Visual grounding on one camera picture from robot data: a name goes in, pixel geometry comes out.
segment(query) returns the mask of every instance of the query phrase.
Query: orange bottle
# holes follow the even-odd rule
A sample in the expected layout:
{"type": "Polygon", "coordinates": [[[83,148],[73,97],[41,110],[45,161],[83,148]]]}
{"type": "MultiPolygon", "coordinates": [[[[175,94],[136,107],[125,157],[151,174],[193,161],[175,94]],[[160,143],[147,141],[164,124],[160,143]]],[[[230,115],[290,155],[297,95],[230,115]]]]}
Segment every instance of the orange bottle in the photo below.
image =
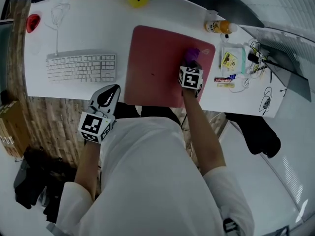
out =
{"type": "Polygon", "coordinates": [[[237,25],[229,22],[228,20],[223,21],[207,21],[205,23],[205,29],[208,32],[231,34],[237,31],[237,25]]]}

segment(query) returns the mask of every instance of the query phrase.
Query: person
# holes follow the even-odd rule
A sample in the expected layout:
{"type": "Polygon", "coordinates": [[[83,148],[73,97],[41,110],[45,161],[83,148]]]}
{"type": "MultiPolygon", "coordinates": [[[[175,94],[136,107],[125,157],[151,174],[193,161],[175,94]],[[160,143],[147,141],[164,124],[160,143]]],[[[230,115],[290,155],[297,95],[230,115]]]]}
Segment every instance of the person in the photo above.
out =
{"type": "Polygon", "coordinates": [[[200,171],[169,108],[142,107],[133,118],[135,107],[119,103],[114,129],[101,145],[87,141],[75,181],[64,185],[57,228],[76,236],[253,235],[251,210],[195,92],[183,88],[183,97],[200,171]]]}

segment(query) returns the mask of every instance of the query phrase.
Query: sleeve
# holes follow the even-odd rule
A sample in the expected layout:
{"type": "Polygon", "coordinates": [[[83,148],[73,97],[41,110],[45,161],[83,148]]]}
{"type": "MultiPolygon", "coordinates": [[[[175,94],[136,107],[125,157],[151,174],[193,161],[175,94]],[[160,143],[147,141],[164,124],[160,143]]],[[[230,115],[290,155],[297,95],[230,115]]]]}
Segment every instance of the sleeve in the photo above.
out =
{"type": "Polygon", "coordinates": [[[89,192],[81,185],[66,182],[63,187],[56,226],[64,233],[73,232],[93,201],[89,192]]]}
{"type": "Polygon", "coordinates": [[[245,196],[232,172],[218,167],[203,176],[220,210],[222,219],[231,219],[240,228],[241,235],[254,234],[254,220],[245,196]]]}

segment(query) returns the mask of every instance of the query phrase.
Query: white keyboard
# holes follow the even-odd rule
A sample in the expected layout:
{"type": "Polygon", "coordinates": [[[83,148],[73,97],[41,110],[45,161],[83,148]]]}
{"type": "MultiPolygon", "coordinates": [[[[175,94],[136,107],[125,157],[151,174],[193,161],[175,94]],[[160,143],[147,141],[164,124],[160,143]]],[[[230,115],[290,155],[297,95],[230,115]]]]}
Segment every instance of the white keyboard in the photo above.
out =
{"type": "Polygon", "coordinates": [[[58,53],[57,56],[47,55],[46,68],[49,81],[114,82],[116,80],[115,54],[73,55],[73,53],[75,52],[58,53]]]}

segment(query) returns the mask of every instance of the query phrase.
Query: purple object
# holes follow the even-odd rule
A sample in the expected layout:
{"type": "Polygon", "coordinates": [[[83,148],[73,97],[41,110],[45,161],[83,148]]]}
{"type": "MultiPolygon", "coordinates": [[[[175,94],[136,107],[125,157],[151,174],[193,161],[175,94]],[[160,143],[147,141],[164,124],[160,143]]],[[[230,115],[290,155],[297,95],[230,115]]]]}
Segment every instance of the purple object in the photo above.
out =
{"type": "Polygon", "coordinates": [[[190,65],[193,61],[196,61],[198,59],[200,50],[197,48],[189,48],[184,56],[184,60],[186,65],[190,65]]]}

